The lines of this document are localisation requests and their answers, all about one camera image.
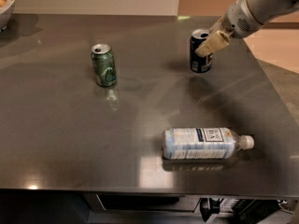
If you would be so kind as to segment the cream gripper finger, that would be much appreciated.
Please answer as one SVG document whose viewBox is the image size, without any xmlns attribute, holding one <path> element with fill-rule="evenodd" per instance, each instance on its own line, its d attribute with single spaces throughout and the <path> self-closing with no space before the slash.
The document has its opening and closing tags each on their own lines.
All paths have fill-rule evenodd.
<svg viewBox="0 0 299 224">
<path fill-rule="evenodd" d="M 226 48 L 229 44 L 230 36 L 223 31 L 217 30 L 195 50 L 195 53 L 200 57 L 206 57 Z"/>
</svg>

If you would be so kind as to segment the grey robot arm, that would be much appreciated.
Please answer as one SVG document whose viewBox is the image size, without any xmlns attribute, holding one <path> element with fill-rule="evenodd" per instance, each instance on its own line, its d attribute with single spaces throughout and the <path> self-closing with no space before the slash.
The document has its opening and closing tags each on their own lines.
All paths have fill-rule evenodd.
<svg viewBox="0 0 299 224">
<path fill-rule="evenodd" d="M 276 17 L 298 10 L 299 0 L 237 0 L 209 29 L 210 35 L 196 50 L 205 57 L 225 49 L 232 38 L 245 38 Z"/>
</svg>

